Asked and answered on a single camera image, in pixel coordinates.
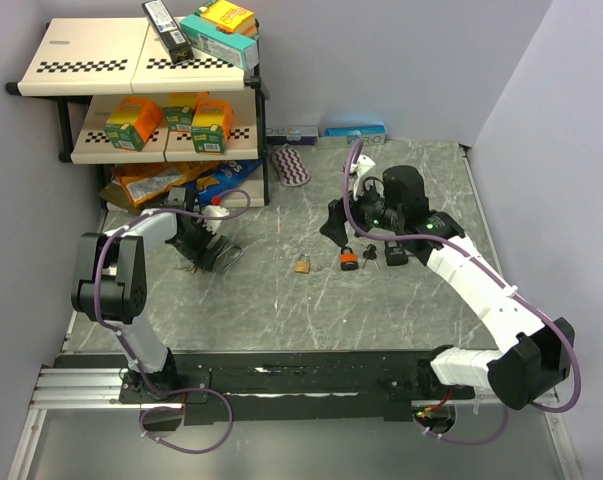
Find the orange black padlock with keys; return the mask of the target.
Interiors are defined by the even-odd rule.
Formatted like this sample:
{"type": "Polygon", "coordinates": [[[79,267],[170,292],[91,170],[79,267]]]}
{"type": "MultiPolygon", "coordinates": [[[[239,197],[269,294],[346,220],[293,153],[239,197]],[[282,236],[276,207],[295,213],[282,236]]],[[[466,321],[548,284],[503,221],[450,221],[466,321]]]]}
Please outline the orange black padlock with keys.
{"type": "Polygon", "coordinates": [[[340,248],[340,269],[342,271],[355,271],[359,268],[364,268],[368,263],[372,262],[378,265],[377,262],[377,247],[369,244],[362,253],[362,261],[349,246],[340,248]]]}

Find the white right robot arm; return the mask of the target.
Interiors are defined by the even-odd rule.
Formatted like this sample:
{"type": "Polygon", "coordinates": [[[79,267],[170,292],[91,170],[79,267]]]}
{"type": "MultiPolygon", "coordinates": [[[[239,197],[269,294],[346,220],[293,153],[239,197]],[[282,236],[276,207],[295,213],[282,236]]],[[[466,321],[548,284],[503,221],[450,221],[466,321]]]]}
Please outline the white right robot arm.
{"type": "Polygon", "coordinates": [[[348,244],[346,228],[373,229],[439,276],[491,334],[489,350],[445,347],[418,373],[419,390],[440,398],[452,386],[491,390],[508,407],[531,405],[570,375],[575,332],[563,318],[543,319],[479,253],[469,234],[449,214],[430,207],[424,180],[410,165],[390,167],[380,179],[360,157],[346,167],[342,197],[328,206],[320,232],[337,246],[348,244]]]}

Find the small brass padlock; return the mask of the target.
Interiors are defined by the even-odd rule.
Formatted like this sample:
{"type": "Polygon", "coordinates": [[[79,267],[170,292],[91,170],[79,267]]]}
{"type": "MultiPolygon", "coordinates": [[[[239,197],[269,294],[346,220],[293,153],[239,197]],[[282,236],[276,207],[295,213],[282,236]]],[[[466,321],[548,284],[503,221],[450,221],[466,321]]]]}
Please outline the small brass padlock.
{"type": "Polygon", "coordinates": [[[312,257],[308,254],[300,254],[294,263],[294,272],[298,274],[310,274],[323,270],[321,264],[315,264],[312,257]]]}

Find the large brass padlock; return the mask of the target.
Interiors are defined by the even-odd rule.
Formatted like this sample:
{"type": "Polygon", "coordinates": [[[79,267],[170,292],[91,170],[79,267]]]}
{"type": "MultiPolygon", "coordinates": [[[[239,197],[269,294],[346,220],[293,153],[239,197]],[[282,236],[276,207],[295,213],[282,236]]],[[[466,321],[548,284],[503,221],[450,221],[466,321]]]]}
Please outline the large brass padlock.
{"type": "MultiPolygon", "coordinates": [[[[217,273],[227,271],[231,268],[235,263],[237,263],[241,257],[243,256],[243,249],[238,245],[231,245],[226,247],[224,250],[220,252],[218,257],[216,258],[214,264],[208,272],[217,273]]],[[[194,264],[181,265],[174,267],[174,270],[184,271],[190,274],[195,274],[197,272],[206,272],[205,269],[195,266],[194,264]]]]}

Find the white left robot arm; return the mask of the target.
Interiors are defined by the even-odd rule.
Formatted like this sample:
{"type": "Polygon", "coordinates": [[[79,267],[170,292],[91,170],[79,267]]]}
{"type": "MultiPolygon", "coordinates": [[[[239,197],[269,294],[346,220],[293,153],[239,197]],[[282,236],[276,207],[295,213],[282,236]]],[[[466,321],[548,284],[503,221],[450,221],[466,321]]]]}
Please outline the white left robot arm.
{"type": "Polygon", "coordinates": [[[146,256],[170,245],[195,268],[211,270],[228,245],[217,230],[230,216],[219,204],[202,207],[186,194],[180,204],[146,209],[114,230],[79,239],[72,306],[115,337],[127,361],[125,383],[155,401],[172,399],[179,378],[173,353],[146,313],[146,256]]]}

